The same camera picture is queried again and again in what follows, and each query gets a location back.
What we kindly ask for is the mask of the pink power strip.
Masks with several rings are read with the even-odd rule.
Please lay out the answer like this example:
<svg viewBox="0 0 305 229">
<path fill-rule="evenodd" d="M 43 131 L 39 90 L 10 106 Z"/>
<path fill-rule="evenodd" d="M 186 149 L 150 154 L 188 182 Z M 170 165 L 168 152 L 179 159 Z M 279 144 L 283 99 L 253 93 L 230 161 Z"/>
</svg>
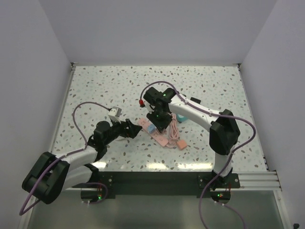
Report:
<svg viewBox="0 0 305 229">
<path fill-rule="evenodd" d="M 150 137 L 152 137 L 159 145 L 161 145 L 162 147 L 165 147 L 169 143 L 169 140 L 166 137 L 164 137 L 162 134 L 160 134 L 157 129 L 154 131 L 154 133 L 152 135 L 150 135 L 147 130 L 147 128 L 150 124 L 152 124 L 152 123 L 145 118 L 141 118 L 138 120 L 138 125 L 140 125 L 142 127 L 142 129 Z"/>
</svg>

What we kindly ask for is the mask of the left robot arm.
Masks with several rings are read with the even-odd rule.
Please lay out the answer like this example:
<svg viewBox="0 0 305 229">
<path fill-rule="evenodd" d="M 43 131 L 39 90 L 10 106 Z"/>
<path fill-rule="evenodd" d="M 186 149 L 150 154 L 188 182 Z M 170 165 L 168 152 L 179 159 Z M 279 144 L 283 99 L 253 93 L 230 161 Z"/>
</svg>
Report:
<svg viewBox="0 0 305 229">
<path fill-rule="evenodd" d="M 107 152 L 107 146 L 118 137 L 134 139 L 141 131 L 140 125 L 129 119 L 111 123 L 101 121 L 89 137 L 87 147 L 66 155 L 50 152 L 41 154 L 22 183 L 22 189 L 45 204 L 52 203 L 62 190 L 84 183 L 88 187 L 98 184 L 98 169 L 92 163 Z"/>
</svg>

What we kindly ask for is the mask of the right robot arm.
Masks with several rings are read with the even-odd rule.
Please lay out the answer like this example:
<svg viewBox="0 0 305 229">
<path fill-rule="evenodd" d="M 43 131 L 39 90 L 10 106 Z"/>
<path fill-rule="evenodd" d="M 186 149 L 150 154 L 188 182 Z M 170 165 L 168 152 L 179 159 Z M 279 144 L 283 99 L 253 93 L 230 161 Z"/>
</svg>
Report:
<svg viewBox="0 0 305 229">
<path fill-rule="evenodd" d="M 159 92 L 154 87 L 140 95 L 140 107 L 148 109 L 146 117 L 162 133 L 173 120 L 173 114 L 195 122 L 209 132 L 209 146 L 215 152 L 213 184 L 224 187 L 229 182 L 232 165 L 229 157 L 238 142 L 240 129 L 230 110 L 210 110 L 168 88 Z"/>
</svg>

